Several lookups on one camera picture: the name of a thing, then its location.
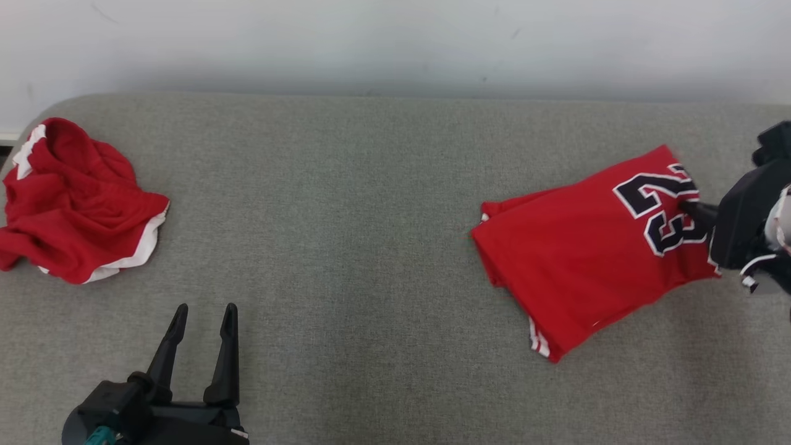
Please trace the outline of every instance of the teal component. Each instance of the teal component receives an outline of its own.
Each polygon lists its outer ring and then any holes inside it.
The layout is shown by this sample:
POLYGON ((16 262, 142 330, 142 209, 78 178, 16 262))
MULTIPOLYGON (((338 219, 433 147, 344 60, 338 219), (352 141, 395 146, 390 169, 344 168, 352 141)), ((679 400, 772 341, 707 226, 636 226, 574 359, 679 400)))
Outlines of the teal component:
POLYGON ((107 427, 99 427, 85 441, 85 445, 115 445, 115 432, 107 427))

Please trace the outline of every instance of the jersey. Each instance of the jersey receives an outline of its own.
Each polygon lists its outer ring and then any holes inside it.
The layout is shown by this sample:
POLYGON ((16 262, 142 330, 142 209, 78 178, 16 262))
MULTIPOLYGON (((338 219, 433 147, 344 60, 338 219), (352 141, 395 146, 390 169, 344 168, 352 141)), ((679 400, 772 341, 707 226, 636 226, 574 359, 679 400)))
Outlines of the jersey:
POLYGON ((472 238, 491 283, 528 313, 533 349, 556 363, 671 289, 719 276, 683 200, 698 189, 660 146, 573 185, 483 203, 472 238))

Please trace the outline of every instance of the robotic arm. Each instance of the robotic arm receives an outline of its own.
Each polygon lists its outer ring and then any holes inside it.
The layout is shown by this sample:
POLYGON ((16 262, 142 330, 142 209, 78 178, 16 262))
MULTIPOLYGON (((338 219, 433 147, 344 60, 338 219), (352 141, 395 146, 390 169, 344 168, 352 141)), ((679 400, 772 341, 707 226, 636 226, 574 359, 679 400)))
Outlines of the robotic arm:
POLYGON ((758 288, 755 276, 764 274, 791 294, 791 122, 766 130, 758 141, 756 168, 718 206, 687 201, 681 208, 710 229, 711 259, 740 270, 750 292, 758 288))
POLYGON ((222 345, 203 403, 174 402, 170 390, 176 347, 184 338, 187 305, 173 316, 147 372, 125 383, 104 381, 69 415, 63 445, 249 445, 239 420, 239 316, 229 304, 222 345))

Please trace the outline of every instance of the gray table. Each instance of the gray table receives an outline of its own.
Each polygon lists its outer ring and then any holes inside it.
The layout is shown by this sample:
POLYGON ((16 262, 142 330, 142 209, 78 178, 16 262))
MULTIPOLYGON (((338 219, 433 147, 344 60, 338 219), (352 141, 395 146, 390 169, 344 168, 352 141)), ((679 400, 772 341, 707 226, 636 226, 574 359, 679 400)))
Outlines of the gray table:
POLYGON ((662 143, 716 201, 791 108, 158 93, 45 116, 113 144, 172 206, 141 268, 80 287, 0 274, 3 443, 57 443, 100 380, 145 370, 181 302, 180 399, 201 398, 239 306, 252 443, 791 441, 784 295, 726 273, 551 365, 468 238, 483 200, 662 143))

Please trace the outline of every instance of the white wall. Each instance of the white wall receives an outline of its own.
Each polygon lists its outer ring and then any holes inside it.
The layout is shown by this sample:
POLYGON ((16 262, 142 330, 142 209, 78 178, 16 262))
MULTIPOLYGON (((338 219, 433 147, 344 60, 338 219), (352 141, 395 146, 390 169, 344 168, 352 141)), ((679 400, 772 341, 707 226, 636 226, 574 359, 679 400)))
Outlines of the white wall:
POLYGON ((85 93, 791 103, 788 0, 0 0, 0 133, 85 93))

